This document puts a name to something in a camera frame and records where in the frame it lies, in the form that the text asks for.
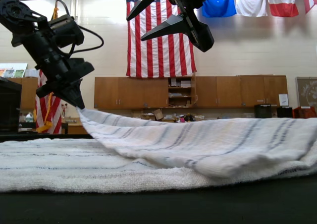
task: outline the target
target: bulletin board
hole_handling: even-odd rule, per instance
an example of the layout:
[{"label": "bulletin board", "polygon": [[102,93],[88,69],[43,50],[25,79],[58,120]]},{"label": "bulletin board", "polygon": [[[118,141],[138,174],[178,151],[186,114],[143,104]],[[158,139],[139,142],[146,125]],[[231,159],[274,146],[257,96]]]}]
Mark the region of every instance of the bulletin board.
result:
[{"label": "bulletin board", "polygon": [[297,77],[297,96],[301,107],[317,107],[317,77]]}]

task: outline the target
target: wall cabinet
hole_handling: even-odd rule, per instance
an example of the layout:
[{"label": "wall cabinet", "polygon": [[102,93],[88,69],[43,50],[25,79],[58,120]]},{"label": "wall cabinet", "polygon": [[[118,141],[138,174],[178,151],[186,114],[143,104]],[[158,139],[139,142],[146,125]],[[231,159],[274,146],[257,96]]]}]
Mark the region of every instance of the wall cabinet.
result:
[{"label": "wall cabinet", "polygon": [[217,106],[241,107],[240,78],[238,76],[217,77]]},{"label": "wall cabinet", "polygon": [[265,76],[264,92],[267,104],[280,106],[279,94],[288,94],[286,76]]},{"label": "wall cabinet", "polygon": [[199,108],[217,107],[217,80],[216,77],[196,77],[196,106]]},{"label": "wall cabinet", "polygon": [[168,106],[168,79],[95,78],[96,109],[139,109]]},{"label": "wall cabinet", "polygon": [[22,85],[21,93],[21,110],[34,110],[35,109],[35,95],[38,88],[37,78],[11,78],[8,79],[12,82]]},{"label": "wall cabinet", "polygon": [[132,78],[119,78],[119,107],[127,109],[142,108],[143,80]]},{"label": "wall cabinet", "polygon": [[243,106],[265,104],[263,76],[240,76],[240,85]]},{"label": "wall cabinet", "polygon": [[95,105],[96,109],[118,108],[119,78],[96,77],[95,78]]},{"label": "wall cabinet", "polygon": [[143,107],[168,107],[168,79],[145,79],[143,81]]},{"label": "wall cabinet", "polygon": [[[169,104],[197,108],[243,108],[259,104],[280,106],[279,94],[287,94],[286,76],[192,76],[191,87],[169,85],[169,79],[96,77],[95,108],[167,108]],[[177,93],[182,96],[169,96]]]}]

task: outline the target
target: blue flag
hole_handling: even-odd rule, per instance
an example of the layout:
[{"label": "blue flag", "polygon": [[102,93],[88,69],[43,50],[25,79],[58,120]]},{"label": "blue flag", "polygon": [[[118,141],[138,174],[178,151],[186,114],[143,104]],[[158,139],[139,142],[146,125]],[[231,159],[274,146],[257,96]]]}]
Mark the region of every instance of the blue flag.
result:
[{"label": "blue flag", "polygon": [[234,0],[206,0],[203,5],[204,17],[230,17],[236,13]]}]

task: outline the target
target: cabinet door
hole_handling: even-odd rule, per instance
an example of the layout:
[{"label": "cabinet door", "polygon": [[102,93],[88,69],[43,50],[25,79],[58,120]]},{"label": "cabinet door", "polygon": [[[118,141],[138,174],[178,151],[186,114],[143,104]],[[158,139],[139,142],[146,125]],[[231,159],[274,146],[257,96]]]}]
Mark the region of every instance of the cabinet door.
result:
[{"label": "cabinet door", "polygon": [[286,76],[265,76],[264,88],[266,103],[280,106],[279,94],[288,94]]},{"label": "cabinet door", "polygon": [[122,109],[143,108],[144,80],[119,78],[119,106]]},{"label": "cabinet door", "polygon": [[216,77],[196,77],[196,105],[199,108],[217,107]]},{"label": "cabinet door", "polygon": [[241,76],[242,103],[247,107],[265,104],[264,78],[262,76]]},{"label": "cabinet door", "polygon": [[38,88],[38,78],[22,79],[21,109],[35,109],[35,95]]},{"label": "cabinet door", "polygon": [[145,79],[143,88],[145,108],[168,107],[168,79]]},{"label": "cabinet door", "polygon": [[192,97],[192,106],[196,104],[197,102],[197,84],[196,84],[196,74],[194,73],[192,76],[192,81],[191,81],[191,97]]},{"label": "cabinet door", "polygon": [[95,78],[95,108],[115,109],[119,107],[119,78]]},{"label": "cabinet door", "polygon": [[241,107],[240,77],[217,77],[218,107]]}]

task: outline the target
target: striped towel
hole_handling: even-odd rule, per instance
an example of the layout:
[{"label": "striped towel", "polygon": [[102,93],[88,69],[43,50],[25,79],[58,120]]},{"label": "striped towel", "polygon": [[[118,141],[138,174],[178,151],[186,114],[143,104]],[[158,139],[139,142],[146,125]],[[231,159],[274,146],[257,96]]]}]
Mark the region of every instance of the striped towel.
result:
[{"label": "striped towel", "polygon": [[317,172],[317,119],[184,124],[79,111],[95,140],[0,144],[0,192],[191,189]]},{"label": "striped towel", "polygon": [[82,110],[85,129],[124,157],[211,178],[256,180],[317,163],[317,119],[162,123]]}]

